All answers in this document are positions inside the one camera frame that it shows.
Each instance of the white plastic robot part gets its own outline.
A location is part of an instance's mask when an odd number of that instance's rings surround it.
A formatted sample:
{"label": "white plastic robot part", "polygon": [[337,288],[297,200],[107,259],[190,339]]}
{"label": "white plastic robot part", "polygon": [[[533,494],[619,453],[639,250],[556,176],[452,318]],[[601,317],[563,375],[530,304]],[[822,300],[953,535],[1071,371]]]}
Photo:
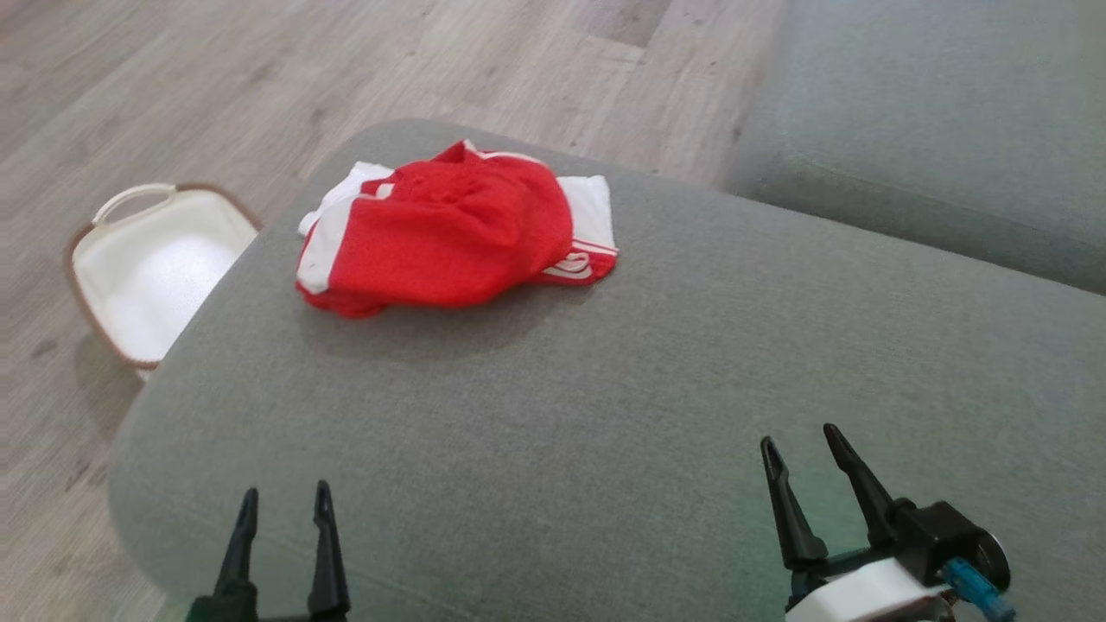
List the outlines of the white plastic robot part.
{"label": "white plastic robot part", "polygon": [[883,622],[938,620],[941,592],[927,588],[894,558],[872,562],[811,592],[787,612],[786,622]]}

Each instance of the gray upholstered surface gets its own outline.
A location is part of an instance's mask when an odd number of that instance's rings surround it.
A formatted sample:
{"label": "gray upholstered surface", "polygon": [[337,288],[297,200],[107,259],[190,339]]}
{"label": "gray upholstered surface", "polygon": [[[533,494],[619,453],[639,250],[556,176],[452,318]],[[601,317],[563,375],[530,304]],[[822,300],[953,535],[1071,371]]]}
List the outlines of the gray upholstered surface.
{"label": "gray upholstered surface", "polygon": [[1079,0],[794,0],[727,189],[1106,293]]}
{"label": "gray upholstered surface", "polygon": [[[292,288],[295,224],[351,164],[471,137],[607,175],[622,263],[591,290],[347,321]],[[330,480],[378,620],[778,620],[758,440],[834,550],[864,527],[820,426],[895,495],[1002,539],[1026,620],[1098,620],[1106,299],[745,199],[428,122],[371,128],[247,250],[116,439],[111,507],[176,595],[261,489],[263,613],[302,608]]]}

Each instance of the blue connector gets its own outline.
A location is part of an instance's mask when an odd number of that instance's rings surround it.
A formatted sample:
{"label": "blue connector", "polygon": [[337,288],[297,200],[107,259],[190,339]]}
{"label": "blue connector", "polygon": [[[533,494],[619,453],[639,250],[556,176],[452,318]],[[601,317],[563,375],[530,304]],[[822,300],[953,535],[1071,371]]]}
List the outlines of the blue connector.
{"label": "blue connector", "polygon": [[999,590],[962,558],[945,564],[945,581],[960,597],[983,612],[987,622],[1013,622],[1018,612],[999,595]]}

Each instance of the red and white garment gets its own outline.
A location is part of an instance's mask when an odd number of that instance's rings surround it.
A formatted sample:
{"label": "red and white garment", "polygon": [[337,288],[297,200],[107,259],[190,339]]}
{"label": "red and white garment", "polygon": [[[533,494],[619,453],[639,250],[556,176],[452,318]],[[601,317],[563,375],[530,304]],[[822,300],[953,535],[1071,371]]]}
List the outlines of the red and white garment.
{"label": "red and white garment", "polygon": [[296,288],[347,317],[479,304],[522,282],[591,284],[618,257],[606,179],[555,178],[467,141],[395,170],[357,163],[300,234]]}

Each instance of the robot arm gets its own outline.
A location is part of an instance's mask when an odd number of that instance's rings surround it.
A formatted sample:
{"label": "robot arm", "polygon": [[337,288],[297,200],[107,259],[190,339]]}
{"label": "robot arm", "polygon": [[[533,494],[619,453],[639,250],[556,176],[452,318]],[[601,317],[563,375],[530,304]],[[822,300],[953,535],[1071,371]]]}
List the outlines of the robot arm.
{"label": "robot arm", "polygon": [[786,622],[951,622],[952,605],[975,604],[989,622],[1013,622],[1000,598],[1010,567],[998,540],[951,505],[891,499],[837,426],[826,424],[837,467],[853,485],[868,548],[831,557],[811,530],[771,437],[761,442],[783,564],[792,571]]}

